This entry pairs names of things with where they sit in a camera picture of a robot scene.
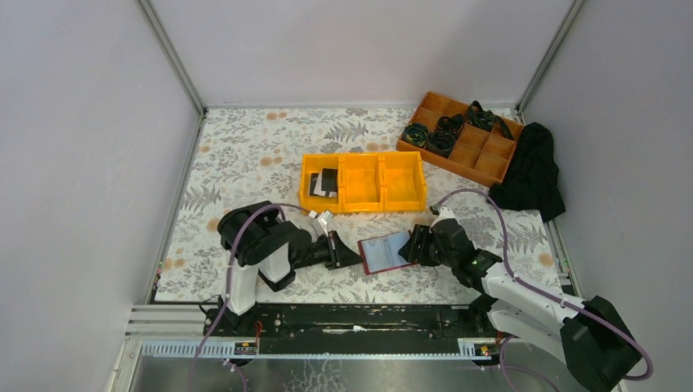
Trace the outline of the grey credit card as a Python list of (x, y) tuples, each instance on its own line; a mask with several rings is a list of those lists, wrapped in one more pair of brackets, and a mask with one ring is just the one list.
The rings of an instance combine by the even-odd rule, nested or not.
[(336, 198), (338, 196), (337, 191), (324, 191), (324, 190), (316, 190), (312, 194), (313, 196), (316, 197), (321, 197), (321, 198)]

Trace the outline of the yellow three-compartment bin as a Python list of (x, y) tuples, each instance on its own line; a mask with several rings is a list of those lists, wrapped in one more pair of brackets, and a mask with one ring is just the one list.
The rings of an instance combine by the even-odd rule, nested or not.
[[(336, 198), (308, 195), (311, 173), (323, 168), (338, 170)], [(305, 154), (298, 197), (317, 212), (420, 212), (427, 201), (423, 161), (418, 152)]]

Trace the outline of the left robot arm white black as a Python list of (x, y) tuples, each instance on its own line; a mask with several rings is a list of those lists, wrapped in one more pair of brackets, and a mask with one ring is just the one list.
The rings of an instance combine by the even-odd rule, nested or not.
[[(286, 218), (295, 208), (314, 221), (317, 237)], [(269, 201), (236, 208), (217, 225), (221, 246), (230, 253), (226, 288), (221, 296), (222, 325), (242, 336), (253, 327), (250, 310), (257, 303), (256, 281), (261, 278), (279, 292), (293, 282), (299, 269), (322, 265), (327, 270), (358, 265), (361, 256), (329, 228), (333, 213), (316, 212), (287, 203)]]

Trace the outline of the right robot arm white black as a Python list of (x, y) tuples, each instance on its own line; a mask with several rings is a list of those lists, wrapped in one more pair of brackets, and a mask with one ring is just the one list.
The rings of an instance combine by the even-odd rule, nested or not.
[(589, 391), (612, 390), (644, 358), (608, 300), (586, 301), (510, 274), (500, 256), (475, 247), (452, 218), (416, 225), (398, 253), (423, 266), (445, 266), (480, 293), (480, 307), (468, 315), (475, 334), (517, 336), (563, 362)]

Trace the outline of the black credit card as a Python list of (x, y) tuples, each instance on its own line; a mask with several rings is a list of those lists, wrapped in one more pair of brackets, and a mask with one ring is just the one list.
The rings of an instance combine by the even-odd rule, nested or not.
[(323, 168), (320, 177), (319, 188), (316, 190), (338, 192), (338, 170), (336, 168)]

